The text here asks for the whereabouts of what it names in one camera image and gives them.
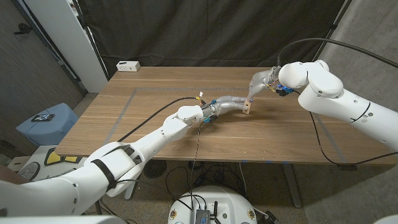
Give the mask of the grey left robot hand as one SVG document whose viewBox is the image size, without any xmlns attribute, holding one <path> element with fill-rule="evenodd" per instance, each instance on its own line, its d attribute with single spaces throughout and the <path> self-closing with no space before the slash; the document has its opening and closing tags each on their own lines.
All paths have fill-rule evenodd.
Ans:
<svg viewBox="0 0 398 224">
<path fill-rule="evenodd" d="M 246 98 L 238 96 L 222 96 L 202 106 L 205 123 L 211 123 L 215 121 L 219 115 L 228 113 L 232 110 L 245 111 L 247 109 Z"/>
</svg>

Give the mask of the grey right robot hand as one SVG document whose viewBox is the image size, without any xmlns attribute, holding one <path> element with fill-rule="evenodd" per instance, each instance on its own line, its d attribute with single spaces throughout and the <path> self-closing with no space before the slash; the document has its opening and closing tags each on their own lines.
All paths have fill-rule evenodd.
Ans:
<svg viewBox="0 0 398 224">
<path fill-rule="evenodd" d="M 270 89 L 272 85 L 279 81 L 279 70 L 281 67 L 272 67 L 263 72 L 257 72 L 252 76 L 249 83 L 249 93 L 247 100 L 251 101 L 254 96 L 262 90 Z"/>
</svg>

